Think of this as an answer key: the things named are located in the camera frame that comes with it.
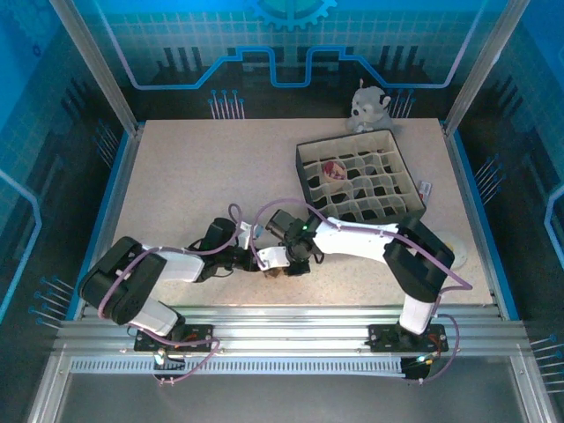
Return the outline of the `white round disc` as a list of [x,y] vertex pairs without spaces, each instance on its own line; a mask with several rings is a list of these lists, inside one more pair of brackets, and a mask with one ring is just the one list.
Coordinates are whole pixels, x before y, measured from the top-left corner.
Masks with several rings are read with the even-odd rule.
[[467,248],[461,238],[448,231],[437,231],[434,233],[445,246],[453,253],[454,261],[451,265],[452,270],[463,267],[468,258]]

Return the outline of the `beige red striped sock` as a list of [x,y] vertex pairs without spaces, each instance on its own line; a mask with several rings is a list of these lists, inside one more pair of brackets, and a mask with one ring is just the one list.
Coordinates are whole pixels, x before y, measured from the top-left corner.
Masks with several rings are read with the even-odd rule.
[[336,161],[329,160],[322,165],[322,179],[325,183],[344,182],[347,180],[347,173]]

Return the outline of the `aluminium frame rail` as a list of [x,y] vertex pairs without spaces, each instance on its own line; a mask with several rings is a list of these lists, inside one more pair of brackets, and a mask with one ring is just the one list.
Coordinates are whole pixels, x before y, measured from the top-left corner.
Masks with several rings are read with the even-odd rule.
[[[371,324],[395,323],[399,306],[380,307],[183,307],[188,323],[211,324],[225,356],[367,356]],[[523,323],[504,320],[497,307],[455,305],[441,308],[450,345],[462,357],[512,357],[531,353]],[[130,331],[98,318],[85,307],[78,321],[64,322],[55,352],[72,356],[131,355]]]

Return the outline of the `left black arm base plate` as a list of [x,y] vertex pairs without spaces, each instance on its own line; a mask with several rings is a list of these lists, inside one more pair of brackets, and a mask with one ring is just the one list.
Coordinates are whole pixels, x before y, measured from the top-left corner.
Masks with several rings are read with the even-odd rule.
[[155,353],[163,350],[167,354],[181,353],[209,353],[212,349],[213,326],[210,324],[182,324],[172,330],[164,339],[174,342],[165,344],[148,334],[137,331],[134,341],[134,351],[141,353]]

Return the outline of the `grey plush husky toy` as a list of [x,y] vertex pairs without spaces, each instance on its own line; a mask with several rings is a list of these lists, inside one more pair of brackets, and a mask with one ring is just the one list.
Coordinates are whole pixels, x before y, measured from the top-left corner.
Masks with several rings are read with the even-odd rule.
[[351,102],[351,115],[345,127],[352,133],[378,130],[394,132],[395,126],[390,117],[391,97],[378,86],[365,86],[361,78],[359,88]]

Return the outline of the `grey metal sheet panel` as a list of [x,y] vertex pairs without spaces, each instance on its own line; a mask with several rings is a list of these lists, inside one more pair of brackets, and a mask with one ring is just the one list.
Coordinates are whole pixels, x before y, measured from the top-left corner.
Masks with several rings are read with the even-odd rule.
[[57,423],[525,423],[501,366],[425,386],[368,376],[74,375]]

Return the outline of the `aluminium frame post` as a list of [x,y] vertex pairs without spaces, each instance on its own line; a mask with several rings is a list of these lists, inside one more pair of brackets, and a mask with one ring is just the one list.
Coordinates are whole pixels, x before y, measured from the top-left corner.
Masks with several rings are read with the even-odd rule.
[[507,1],[447,115],[443,124],[445,137],[454,135],[530,2],[531,0]]
[[103,54],[73,0],[49,0],[89,71],[129,136],[138,131],[135,118]]

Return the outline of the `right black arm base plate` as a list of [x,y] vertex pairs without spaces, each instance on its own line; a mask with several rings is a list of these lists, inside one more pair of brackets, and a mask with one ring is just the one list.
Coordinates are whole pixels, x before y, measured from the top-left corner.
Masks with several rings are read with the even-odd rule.
[[447,352],[449,343],[441,324],[429,324],[415,335],[396,324],[372,324],[367,327],[365,342],[372,353],[434,353]]

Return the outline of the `dark fabric sock organizer box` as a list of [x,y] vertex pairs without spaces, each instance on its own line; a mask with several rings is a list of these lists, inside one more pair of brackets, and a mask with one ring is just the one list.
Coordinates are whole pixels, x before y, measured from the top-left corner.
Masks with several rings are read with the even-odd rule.
[[[323,181],[322,165],[329,160],[345,169],[346,181]],[[295,166],[305,201],[326,217],[383,225],[421,219],[427,210],[388,130],[301,143]]]

